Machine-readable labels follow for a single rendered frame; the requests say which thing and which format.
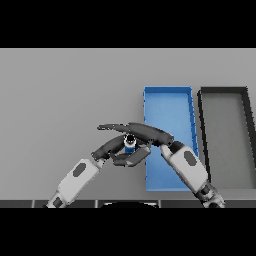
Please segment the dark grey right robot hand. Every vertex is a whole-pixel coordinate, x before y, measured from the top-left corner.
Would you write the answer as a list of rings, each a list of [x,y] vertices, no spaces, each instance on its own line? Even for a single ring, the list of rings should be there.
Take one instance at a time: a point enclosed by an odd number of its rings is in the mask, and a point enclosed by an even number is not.
[[[155,128],[153,126],[129,122],[127,125],[123,124],[101,124],[97,127],[98,130],[115,130],[118,132],[124,132],[127,134],[134,135],[140,141],[147,144],[149,141],[152,142],[154,146],[167,145],[171,146],[174,142],[174,136]]]

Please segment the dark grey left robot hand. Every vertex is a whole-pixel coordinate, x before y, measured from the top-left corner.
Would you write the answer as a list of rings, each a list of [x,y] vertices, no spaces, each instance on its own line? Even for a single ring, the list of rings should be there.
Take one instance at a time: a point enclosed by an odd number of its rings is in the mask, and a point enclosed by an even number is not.
[[[150,153],[150,145],[136,139],[135,151],[130,154],[125,153],[124,139],[127,135],[120,135],[103,144],[92,153],[95,161],[105,161],[111,158],[115,166],[134,167],[145,159]]]

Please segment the blue pipe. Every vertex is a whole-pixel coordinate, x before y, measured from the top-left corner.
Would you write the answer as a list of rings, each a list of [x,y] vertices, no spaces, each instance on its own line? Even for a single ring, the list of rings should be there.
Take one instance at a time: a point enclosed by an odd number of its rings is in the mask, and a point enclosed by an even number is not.
[[[128,134],[124,139],[125,153],[130,154],[135,151],[136,139],[133,135]]]

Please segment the blue bin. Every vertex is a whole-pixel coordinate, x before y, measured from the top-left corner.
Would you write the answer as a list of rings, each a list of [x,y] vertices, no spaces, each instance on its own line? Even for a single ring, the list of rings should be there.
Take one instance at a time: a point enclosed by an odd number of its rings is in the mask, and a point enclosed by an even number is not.
[[[189,146],[199,155],[192,88],[145,86],[143,96],[144,123],[172,134],[175,140]],[[145,165],[147,191],[188,191],[161,156],[159,147],[151,147]]]

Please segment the dark grey bin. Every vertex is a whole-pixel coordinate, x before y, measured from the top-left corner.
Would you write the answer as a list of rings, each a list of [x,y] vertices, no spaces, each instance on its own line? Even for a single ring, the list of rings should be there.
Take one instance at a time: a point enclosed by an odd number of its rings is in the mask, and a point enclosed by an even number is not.
[[[256,189],[256,130],[247,87],[197,93],[205,165],[218,189]]]

